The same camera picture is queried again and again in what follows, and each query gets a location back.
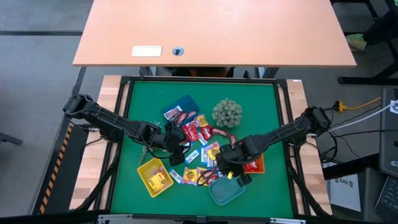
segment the gray floor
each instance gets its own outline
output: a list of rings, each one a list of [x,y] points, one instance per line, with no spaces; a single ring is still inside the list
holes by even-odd
[[[0,30],[83,30],[91,4],[92,0],[0,0]],[[384,1],[375,0],[373,4],[380,16],[387,11]],[[366,30],[373,22],[365,5],[335,4],[334,9],[344,31]],[[72,60],[79,39],[0,36],[0,131],[24,140],[21,146],[0,144],[0,217],[30,212],[62,106],[78,73]],[[336,100],[348,106],[359,105],[379,97],[382,87],[343,86],[337,83],[337,77],[370,77],[393,59],[386,44],[368,47],[354,56],[356,68],[281,68],[276,78],[302,79],[310,106],[330,107]],[[137,68],[88,68],[81,92],[95,98],[103,75],[137,75]],[[334,121],[366,109],[335,113]],[[337,134],[378,128],[379,117],[375,116]],[[347,140],[360,156],[378,150],[378,134],[350,136]],[[332,141],[324,135],[318,145],[325,151],[332,147]],[[339,148],[338,160],[355,159],[341,141]]]

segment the chip bag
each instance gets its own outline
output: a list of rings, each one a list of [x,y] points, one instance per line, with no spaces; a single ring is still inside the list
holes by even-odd
[[[198,171],[196,169],[188,169],[188,167],[185,167],[184,175],[182,177],[182,182],[184,184],[192,184],[196,186],[197,179],[198,179]]]

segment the green plant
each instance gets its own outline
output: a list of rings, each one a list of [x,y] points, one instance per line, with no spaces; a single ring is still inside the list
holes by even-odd
[[[212,117],[216,120],[217,126],[233,128],[240,123],[242,106],[233,100],[225,98],[213,108]]]

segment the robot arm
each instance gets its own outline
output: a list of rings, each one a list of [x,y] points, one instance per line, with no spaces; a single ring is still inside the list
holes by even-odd
[[[166,133],[162,134],[160,127],[145,121],[130,121],[123,118],[101,107],[88,95],[71,97],[63,107],[63,111],[70,119],[85,119],[97,127],[101,135],[109,141],[118,142],[126,135],[147,148],[156,147],[171,153],[169,160],[172,166],[184,162],[183,146],[180,146],[180,142],[185,141],[186,136],[173,123],[167,123]]]

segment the yellow basket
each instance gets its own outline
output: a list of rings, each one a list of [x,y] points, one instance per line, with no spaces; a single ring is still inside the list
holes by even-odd
[[[137,169],[139,176],[145,184],[149,194],[151,197],[156,197],[158,194],[162,193],[164,190],[173,185],[173,180],[164,167],[162,161],[160,159],[153,158],[150,161],[146,162],[144,165],[138,167]],[[149,179],[154,176],[156,172],[161,172],[165,177],[166,183],[159,190],[154,190],[149,183]]]

